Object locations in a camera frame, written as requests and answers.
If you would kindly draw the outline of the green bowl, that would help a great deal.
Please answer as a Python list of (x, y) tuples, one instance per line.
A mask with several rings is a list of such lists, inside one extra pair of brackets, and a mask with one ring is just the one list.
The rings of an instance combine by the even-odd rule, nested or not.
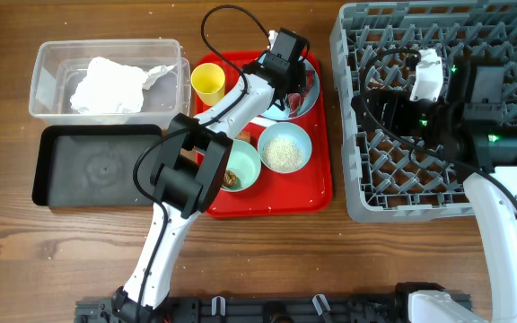
[(257, 150), (241, 140), (235, 139), (227, 162), (226, 170), (231, 170), (238, 178), (232, 188), (223, 185), (221, 190), (227, 192), (241, 192), (250, 188), (258, 179), (261, 171), (261, 160)]

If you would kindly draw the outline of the red snack wrapper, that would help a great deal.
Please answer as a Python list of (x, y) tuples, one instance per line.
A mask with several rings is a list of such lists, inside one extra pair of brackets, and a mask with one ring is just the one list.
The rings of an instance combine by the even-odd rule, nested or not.
[(306, 96), (311, 90), (311, 87), (314, 85), (314, 75), (315, 72), (313, 70), (306, 71), (306, 84), (305, 88), (302, 92), (289, 93), (285, 98), (285, 106), (288, 108), (288, 117), (295, 118), (298, 116), (299, 111), (306, 99)]

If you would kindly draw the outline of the white plastic spoon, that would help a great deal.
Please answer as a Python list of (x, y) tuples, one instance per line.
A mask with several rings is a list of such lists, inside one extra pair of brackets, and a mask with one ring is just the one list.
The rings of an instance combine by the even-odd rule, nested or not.
[(275, 120), (271, 120), (268, 118), (254, 117), (251, 121), (252, 124), (268, 128), (276, 124)]

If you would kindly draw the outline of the yellow plastic cup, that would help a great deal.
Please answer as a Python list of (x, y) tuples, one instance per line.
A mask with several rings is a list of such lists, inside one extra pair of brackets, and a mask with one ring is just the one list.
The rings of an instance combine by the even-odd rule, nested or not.
[(224, 70), (214, 63), (198, 65), (191, 74), (191, 85), (204, 104), (214, 106), (224, 97)]

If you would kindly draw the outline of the white rice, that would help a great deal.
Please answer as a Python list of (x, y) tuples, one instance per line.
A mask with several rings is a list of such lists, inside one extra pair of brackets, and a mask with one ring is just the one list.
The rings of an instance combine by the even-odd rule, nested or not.
[(290, 173), (299, 170), (303, 154), (294, 140), (276, 137), (266, 143), (263, 149), (263, 159), (271, 170)]

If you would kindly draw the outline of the brown food lump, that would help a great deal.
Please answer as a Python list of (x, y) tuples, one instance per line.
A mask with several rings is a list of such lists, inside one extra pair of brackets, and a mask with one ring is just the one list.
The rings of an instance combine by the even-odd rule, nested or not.
[(223, 186), (226, 188), (232, 188), (238, 182), (238, 178), (234, 172), (227, 170), (223, 175)]

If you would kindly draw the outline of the black plastic tray bin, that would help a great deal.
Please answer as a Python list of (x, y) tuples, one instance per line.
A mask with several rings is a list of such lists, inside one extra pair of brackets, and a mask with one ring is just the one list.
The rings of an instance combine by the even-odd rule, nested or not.
[(136, 160), (161, 138), (156, 125), (50, 126), (43, 130), (31, 198), (59, 207), (143, 206)]

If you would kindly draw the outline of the orange carrot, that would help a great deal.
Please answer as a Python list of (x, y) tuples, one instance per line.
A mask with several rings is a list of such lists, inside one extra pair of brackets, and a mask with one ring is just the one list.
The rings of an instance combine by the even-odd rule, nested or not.
[(248, 144), (251, 143), (251, 136), (250, 136), (250, 133), (248, 131), (241, 131), (237, 136), (236, 136), (236, 139), (237, 140), (241, 140), (243, 142), (246, 142)]

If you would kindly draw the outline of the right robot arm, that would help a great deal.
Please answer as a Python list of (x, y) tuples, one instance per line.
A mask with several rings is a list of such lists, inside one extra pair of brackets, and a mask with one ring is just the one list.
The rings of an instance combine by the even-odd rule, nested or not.
[(480, 231), (491, 283), (495, 322), (517, 322), (517, 126), (501, 123), (504, 65), (453, 60), (444, 100), (401, 92), (361, 90), (351, 106), (364, 127), (380, 129), (453, 165)]

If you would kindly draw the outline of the grey dishwasher rack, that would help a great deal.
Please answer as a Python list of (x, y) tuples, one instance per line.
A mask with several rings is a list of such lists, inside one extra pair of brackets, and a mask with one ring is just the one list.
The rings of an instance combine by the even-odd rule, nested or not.
[(472, 210), (451, 165), (367, 131), (352, 108), (361, 91), (409, 90), (401, 57), (383, 50), (434, 49), (504, 63), (502, 119), (517, 125), (517, 1), (400, 1), (344, 4), (330, 34), (342, 118), (342, 167), (349, 216), (360, 223), (420, 222)]

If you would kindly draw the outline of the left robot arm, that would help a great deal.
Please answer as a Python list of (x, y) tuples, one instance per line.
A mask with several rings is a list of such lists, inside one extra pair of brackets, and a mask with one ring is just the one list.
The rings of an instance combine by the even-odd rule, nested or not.
[(154, 144), (150, 175), (153, 219), (136, 268), (113, 295), (123, 322), (163, 319), (172, 271), (193, 222), (214, 202), (223, 183), (233, 140), (249, 122), (289, 93), (304, 91), (310, 42), (281, 29), (259, 58), (239, 69), (236, 85), (194, 117), (179, 114)]

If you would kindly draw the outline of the light blue plate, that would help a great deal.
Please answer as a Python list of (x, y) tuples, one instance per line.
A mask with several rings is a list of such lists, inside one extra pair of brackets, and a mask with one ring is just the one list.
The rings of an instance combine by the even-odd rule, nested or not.
[(309, 60), (305, 60), (304, 64), (309, 90), (305, 93), (302, 99), (302, 104), (295, 111), (291, 111), (288, 107), (280, 109), (276, 104), (273, 104), (269, 109), (261, 114), (261, 117), (275, 121), (287, 121), (301, 117), (314, 106), (320, 94), (320, 78)]

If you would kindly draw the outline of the light blue bowl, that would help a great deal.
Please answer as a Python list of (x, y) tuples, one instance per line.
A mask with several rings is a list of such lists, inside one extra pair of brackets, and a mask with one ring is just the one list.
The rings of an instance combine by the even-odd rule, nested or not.
[(311, 138), (302, 127), (279, 122), (261, 133), (258, 153), (270, 170), (280, 174), (294, 173), (304, 168), (311, 158)]

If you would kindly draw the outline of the clear plastic bin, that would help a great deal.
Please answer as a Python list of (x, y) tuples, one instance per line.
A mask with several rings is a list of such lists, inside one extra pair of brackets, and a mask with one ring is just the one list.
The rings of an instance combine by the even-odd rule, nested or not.
[(155, 124), (190, 111), (190, 66), (175, 39), (49, 41), (29, 112), (50, 125)]

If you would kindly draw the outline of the white napkin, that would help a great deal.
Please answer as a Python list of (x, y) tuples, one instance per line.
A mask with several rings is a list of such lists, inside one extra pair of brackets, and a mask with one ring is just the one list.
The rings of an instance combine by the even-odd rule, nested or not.
[(71, 108), (80, 114), (138, 113), (145, 101), (144, 91), (150, 90), (160, 77), (175, 67), (157, 65), (145, 71), (95, 57), (69, 100)]

